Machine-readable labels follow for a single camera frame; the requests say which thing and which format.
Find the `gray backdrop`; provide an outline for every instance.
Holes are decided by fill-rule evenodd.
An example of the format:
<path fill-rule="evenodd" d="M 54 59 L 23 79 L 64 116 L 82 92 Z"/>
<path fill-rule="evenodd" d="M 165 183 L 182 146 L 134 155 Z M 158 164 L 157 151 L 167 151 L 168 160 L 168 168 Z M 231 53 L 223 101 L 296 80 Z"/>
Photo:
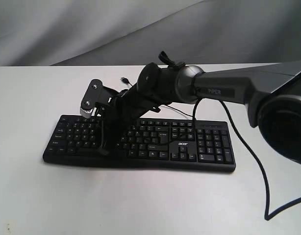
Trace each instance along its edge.
<path fill-rule="evenodd" d="M 0 65 L 141 65 L 161 50 L 187 64 L 301 59 L 301 0 L 73 2 L 58 26 Z"/>

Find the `black keyboard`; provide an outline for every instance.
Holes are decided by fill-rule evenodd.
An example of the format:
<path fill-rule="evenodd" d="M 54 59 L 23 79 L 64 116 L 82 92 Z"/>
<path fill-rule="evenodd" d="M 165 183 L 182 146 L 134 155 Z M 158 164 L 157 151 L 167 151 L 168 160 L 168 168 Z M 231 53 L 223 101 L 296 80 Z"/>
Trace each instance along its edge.
<path fill-rule="evenodd" d="M 112 154 L 99 157 L 99 117 L 62 115 L 43 154 L 47 163 L 232 172 L 235 160 L 226 122 L 140 118 Z"/>

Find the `table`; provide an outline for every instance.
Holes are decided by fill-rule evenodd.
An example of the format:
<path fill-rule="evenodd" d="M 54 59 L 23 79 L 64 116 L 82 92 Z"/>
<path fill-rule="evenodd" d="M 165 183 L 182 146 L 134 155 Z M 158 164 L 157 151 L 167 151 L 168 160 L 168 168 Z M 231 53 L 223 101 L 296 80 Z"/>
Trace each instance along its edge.
<path fill-rule="evenodd" d="M 253 65 L 200 65 L 205 71 Z M 0 234 L 301 234 L 301 204 L 267 222 L 264 182 L 231 126 L 232 174 L 115 170 L 46 164 L 42 154 L 61 114 L 77 115 L 89 82 L 117 90 L 143 66 L 0 67 Z M 193 106 L 173 104 L 187 113 Z M 261 159 L 271 210 L 301 196 L 301 165 L 274 152 L 246 109 L 228 103 L 242 136 Z M 149 118 L 186 118 L 162 107 Z M 197 118 L 224 120 L 219 102 L 204 100 Z"/>

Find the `keyboard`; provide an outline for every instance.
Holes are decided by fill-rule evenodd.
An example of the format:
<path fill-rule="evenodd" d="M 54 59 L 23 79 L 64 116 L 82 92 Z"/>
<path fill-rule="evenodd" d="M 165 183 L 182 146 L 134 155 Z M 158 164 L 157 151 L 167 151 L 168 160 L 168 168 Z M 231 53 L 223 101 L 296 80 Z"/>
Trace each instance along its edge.
<path fill-rule="evenodd" d="M 97 154 L 99 117 L 62 115 L 44 151 L 47 163 L 106 168 L 235 170 L 226 122 L 140 118 L 107 157 Z"/>

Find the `gray fabric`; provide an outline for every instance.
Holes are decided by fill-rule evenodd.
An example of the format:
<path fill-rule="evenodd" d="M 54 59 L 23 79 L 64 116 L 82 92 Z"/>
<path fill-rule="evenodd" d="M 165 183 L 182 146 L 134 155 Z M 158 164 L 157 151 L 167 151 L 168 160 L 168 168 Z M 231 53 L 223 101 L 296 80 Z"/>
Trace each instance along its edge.
<path fill-rule="evenodd" d="M 301 0 L 206 0 L 57 65 L 142 65 L 165 50 L 188 64 L 301 59 Z"/>
<path fill-rule="evenodd" d="M 200 0 L 0 0 L 0 66 L 51 65 Z"/>

